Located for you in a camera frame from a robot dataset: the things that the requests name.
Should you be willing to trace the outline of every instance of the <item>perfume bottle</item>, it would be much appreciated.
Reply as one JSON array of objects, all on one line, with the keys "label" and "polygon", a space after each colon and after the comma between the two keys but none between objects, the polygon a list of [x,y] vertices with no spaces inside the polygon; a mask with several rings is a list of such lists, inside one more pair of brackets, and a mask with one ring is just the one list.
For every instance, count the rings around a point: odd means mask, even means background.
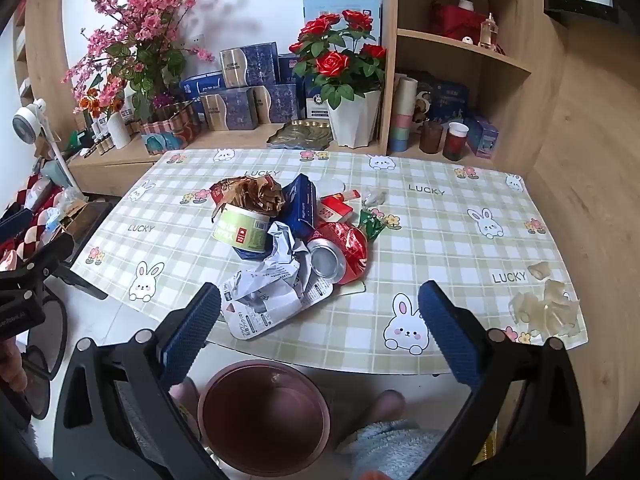
[{"label": "perfume bottle", "polygon": [[494,52],[498,45],[498,26],[495,24],[494,16],[490,12],[489,17],[480,25],[480,43],[478,45]]}]

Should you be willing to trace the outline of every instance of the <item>crumpled paper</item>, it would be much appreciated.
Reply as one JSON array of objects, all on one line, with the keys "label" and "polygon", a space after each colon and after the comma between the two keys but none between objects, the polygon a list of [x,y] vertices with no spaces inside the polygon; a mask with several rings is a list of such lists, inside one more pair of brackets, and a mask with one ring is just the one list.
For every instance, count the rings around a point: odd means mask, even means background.
[{"label": "crumpled paper", "polygon": [[569,300],[564,283],[556,280],[546,280],[542,300],[532,292],[519,292],[509,302],[513,320],[528,324],[528,332],[541,335],[542,341],[577,333],[579,309],[580,302]]},{"label": "crumpled paper", "polygon": [[289,226],[274,222],[273,251],[254,270],[222,284],[222,314],[237,339],[250,339],[327,298],[333,285],[311,269],[311,256]]},{"label": "crumpled paper", "polygon": [[284,207],[282,188],[271,175],[224,178],[210,188],[215,217],[224,203],[275,218]]}]

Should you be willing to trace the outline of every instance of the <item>brown bucket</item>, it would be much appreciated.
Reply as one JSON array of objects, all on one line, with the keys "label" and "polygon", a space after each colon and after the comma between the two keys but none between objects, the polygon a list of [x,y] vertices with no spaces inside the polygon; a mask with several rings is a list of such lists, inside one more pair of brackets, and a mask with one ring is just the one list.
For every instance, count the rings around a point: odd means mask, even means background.
[{"label": "brown bucket", "polygon": [[286,476],[324,451],[329,408],[304,374],[272,361],[242,361],[220,370],[198,404],[206,445],[253,476]]}]

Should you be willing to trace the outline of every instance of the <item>green paper cup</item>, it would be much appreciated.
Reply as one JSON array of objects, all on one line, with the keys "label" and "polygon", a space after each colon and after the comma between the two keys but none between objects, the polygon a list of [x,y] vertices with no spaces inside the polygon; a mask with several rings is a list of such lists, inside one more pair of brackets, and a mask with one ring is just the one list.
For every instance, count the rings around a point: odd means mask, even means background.
[{"label": "green paper cup", "polygon": [[238,249],[262,253],[268,228],[267,215],[225,204],[213,229],[213,237]]}]

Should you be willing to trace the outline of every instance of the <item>red rose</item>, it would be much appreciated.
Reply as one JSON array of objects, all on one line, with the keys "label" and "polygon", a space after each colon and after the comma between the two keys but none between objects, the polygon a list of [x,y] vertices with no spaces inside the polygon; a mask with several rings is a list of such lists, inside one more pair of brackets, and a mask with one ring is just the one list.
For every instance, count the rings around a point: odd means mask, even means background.
[{"label": "red rose", "polygon": [[364,12],[357,10],[344,10],[342,12],[344,19],[355,30],[361,30],[363,32],[369,32],[373,28],[373,18],[367,16]]},{"label": "red rose", "polygon": [[329,25],[335,25],[340,23],[340,14],[323,14],[318,18],[319,20],[325,20]]},{"label": "red rose", "polygon": [[323,20],[322,18],[318,18],[313,20],[312,22],[308,22],[300,31],[300,37],[306,34],[314,34],[316,36],[320,36],[324,34],[327,30],[329,30],[329,23]]},{"label": "red rose", "polygon": [[299,41],[299,42],[294,43],[293,45],[291,45],[289,47],[289,50],[291,52],[293,52],[294,54],[297,54],[301,48],[302,48],[302,41]]},{"label": "red rose", "polygon": [[386,48],[380,45],[365,43],[360,49],[360,55],[377,57],[378,59],[385,59]]},{"label": "red rose", "polygon": [[339,52],[327,52],[316,59],[318,72],[327,77],[338,77],[349,65],[349,56]]}]

